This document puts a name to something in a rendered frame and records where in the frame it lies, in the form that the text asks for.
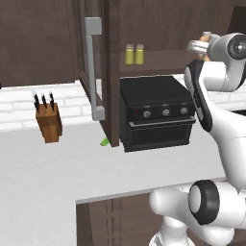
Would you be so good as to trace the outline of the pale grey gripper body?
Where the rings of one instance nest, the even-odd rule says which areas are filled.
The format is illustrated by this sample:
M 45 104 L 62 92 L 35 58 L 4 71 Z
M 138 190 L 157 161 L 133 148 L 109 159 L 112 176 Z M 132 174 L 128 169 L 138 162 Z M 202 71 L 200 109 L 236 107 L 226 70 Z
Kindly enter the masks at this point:
M 198 54 L 206 54 L 209 45 L 218 39 L 219 35 L 213 34 L 212 32 L 203 32 L 202 36 L 198 40 L 191 40 L 187 45 L 188 52 L 194 52 Z

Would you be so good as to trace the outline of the orange condiment bottle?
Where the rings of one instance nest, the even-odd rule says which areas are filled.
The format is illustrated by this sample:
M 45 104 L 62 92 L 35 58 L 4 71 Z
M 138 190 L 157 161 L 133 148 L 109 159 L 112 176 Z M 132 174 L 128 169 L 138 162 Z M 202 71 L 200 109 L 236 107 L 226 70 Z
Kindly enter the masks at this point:
M 210 43 L 210 35 L 201 36 L 199 40 L 203 41 L 203 42 Z M 205 61 L 205 62 L 209 62 L 210 61 L 208 55 L 207 54 L 203 54 L 203 53 L 198 53 L 198 59 L 201 60 L 201 61 Z

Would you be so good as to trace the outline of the yellow shaker with grey cap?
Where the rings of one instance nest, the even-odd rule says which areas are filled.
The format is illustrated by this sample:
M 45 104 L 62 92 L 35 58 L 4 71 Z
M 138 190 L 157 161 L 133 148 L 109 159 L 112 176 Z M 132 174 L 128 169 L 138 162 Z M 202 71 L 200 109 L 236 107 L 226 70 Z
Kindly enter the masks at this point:
M 134 46 L 132 44 L 126 45 L 125 63 L 126 64 L 134 63 Z
M 144 45 L 138 44 L 135 49 L 135 64 L 141 65 L 144 63 Z

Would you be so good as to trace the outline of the open dark wood cabinet door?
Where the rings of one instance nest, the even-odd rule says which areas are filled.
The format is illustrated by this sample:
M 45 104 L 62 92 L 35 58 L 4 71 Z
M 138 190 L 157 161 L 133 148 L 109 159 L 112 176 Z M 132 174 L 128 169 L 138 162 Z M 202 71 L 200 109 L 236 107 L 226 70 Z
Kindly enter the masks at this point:
M 102 97 L 96 95 L 96 105 L 105 109 L 105 119 L 100 120 L 112 147 L 119 145 L 119 99 L 120 99 L 120 0 L 79 0 L 84 67 L 79 74 L 81 84 L 90 102 L 89 78 L 86 51 L 86 17 L 102 19 L 102 34 L 99 37 Z

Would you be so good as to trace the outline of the closed dark wood cabinet door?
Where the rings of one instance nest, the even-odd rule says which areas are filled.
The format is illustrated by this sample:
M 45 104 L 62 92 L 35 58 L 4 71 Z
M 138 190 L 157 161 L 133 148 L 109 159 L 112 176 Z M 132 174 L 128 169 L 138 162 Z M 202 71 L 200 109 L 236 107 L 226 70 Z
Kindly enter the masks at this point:
M 77 0 L 0 0 L 0 85 L 78 79 Z

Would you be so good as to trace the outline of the dark wood base cabinet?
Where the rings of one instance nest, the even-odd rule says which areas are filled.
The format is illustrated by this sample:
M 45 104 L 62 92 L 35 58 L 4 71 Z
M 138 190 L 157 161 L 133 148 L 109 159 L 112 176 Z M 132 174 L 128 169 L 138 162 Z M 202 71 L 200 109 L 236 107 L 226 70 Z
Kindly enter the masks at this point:
M 162 217 L 149 206 L 151 189 L 76 201 L 77 246 L 148 246 Z

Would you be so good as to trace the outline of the black toaster oven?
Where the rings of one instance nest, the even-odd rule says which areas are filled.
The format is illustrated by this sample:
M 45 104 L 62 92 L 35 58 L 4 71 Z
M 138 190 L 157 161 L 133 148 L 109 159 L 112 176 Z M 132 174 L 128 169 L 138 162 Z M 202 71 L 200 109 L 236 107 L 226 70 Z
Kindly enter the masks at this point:
M 187 108 L 187 114 L 180 109 Z M 162 115 L 165 109 L 169 115 Z M 150 111 L 149 118 L 143 117 Z M 152 123 L 195 117 L 195 109 L 188 90 L 173 76 L 150 76 L 120 79 L 120 140 L 126 138 L 129 122 Z

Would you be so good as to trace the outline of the black toaster oven door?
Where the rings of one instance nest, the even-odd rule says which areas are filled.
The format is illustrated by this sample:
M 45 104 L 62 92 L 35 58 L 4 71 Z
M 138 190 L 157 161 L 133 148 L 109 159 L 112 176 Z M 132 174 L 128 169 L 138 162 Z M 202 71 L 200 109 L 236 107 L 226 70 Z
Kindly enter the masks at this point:
M 187 145 L 191 129 L 192 125 L 187 122 L 154 125 L 129 123 L 122 143 L 126 152 Z

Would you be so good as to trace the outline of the brown wooden knife block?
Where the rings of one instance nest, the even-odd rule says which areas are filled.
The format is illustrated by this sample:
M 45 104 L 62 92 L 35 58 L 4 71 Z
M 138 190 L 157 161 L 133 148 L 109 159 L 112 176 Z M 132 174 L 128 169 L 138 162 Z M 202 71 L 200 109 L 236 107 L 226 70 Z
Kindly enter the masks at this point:
M 47 107 L 40 104 L 39 111 L 36 112 L 36 120 L 46 143 L 59 141 L 62 136 L 62 121 L 57 103 L 54 104 L 54 107 L 51 107 L 50 104 Z

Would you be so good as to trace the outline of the dark wood wall cabinet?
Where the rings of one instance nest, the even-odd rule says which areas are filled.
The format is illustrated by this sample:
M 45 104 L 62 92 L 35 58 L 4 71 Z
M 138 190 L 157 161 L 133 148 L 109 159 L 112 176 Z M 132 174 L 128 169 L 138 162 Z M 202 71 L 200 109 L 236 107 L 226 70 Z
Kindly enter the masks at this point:
M 203 32 L 246 34 L 246 0 L 121 0 L 120 48 L 144 46 L 144 64 L 120 60 L 122 76 L 182 74 L 187 44 Z

